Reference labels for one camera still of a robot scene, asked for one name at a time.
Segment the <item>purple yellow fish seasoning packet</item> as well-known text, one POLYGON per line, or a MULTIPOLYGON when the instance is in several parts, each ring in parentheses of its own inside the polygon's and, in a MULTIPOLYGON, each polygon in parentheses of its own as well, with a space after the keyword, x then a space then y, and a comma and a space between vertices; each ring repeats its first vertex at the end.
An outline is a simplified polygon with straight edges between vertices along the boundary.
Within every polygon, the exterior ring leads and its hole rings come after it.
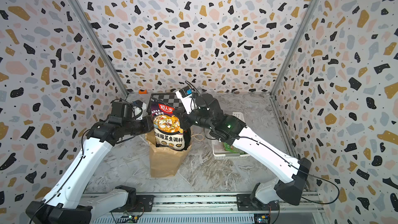
POLYGON ((150 99, 149 114, 151 115, 156 147, 168 147, 176 151, 186 150, 189 140, 175 116, 176 107, 163 99, 150 99))

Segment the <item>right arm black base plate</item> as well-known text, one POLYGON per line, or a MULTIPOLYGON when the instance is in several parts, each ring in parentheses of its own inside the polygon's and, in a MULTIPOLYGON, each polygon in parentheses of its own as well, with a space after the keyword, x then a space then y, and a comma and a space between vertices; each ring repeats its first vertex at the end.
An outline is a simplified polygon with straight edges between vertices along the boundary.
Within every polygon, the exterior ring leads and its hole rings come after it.
POLYGON ((268 204, 260 202, 251 194, 237 194, 236 202, 238 211, 278 211, 279 205, 272 201, 268 204))

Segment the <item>brown paper bag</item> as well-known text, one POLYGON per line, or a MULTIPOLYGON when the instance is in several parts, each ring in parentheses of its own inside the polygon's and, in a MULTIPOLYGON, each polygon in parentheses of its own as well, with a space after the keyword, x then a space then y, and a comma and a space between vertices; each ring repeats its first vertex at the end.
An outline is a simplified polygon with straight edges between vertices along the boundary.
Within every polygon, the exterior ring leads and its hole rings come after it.
POLYGON ((149 144, 150 176, 152 178, 173 177, 177 174, 181 164, 190 153, 193 144, 198 140, 191 137, 191 145, 187 150, 177 151, 168 147, 156 147, 155 132, 145 134, 149 144))

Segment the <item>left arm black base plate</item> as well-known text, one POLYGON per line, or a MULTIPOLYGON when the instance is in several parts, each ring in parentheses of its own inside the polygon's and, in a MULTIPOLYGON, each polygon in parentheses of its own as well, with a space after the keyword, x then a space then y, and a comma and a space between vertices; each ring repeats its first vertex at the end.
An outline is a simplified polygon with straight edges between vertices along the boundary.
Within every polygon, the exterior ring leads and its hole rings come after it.
POLYGON ((136 195, 133 200, 127 200, 124 206, 115 208, 111 212, 151 212, 154 204, 154 197, 154 195, 136 195))

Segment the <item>white perforated plastic basket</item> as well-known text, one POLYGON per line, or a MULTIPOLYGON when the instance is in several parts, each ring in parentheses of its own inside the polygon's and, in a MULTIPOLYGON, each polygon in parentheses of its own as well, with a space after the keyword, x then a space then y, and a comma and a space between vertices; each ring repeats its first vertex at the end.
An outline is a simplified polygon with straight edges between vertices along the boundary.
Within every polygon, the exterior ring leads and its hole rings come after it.
MULTIPOLYGON (((245 122, 244 115, 241 112, 228 112, 222 124, 225 125, 224 129, 232 129, 231 124, 236 124, 236 120, 238 119, 241 122, 245 122)), ((219 140, 212 140, 212 154, 214 159, 216 160, 240 160, 246 159, 250 157, 250 154, 238 154, 238 153, 231 153, 227 152, 224 149, 223 143, 219 140)), ((227 144, 232 145, 233 141, 227 141, 227 144)))

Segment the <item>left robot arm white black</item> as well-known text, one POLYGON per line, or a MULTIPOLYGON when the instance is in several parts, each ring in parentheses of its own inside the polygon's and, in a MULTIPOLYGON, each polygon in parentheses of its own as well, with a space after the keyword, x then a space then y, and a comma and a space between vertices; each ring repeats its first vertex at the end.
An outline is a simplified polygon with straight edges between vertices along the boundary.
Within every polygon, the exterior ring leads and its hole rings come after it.
POLYGON ((104 121, 95 123, 81 138, 81 150, 62 178, 41 201, 33 201, 26 209, 30 223, 90 224, 97 218, 121 207, 134 207, 136 189, 118 186, 93 200, 83 201, 85 188, 106 155, 117 144, 152 131, 147 105, 116 99, 112 112, 104 121))

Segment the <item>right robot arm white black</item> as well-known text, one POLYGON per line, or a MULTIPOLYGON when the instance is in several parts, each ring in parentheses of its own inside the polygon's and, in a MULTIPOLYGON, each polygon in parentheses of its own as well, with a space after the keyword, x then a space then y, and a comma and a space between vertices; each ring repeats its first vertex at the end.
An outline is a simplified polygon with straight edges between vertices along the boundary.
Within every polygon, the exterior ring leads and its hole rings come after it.
POLYGON ((183 105, 175 110, 182 129, 193 125, 208 129, 212 138, 244 151, 276 175, 272 181, 255 185, 250 195, 253 206, 259 208, 277 200, 300 204, 312 164, 308 159, 297 159, 280 151, 245 122, 225 114, 218 100, 208 93, 195 94, 185 87, 176 96, 183 105))

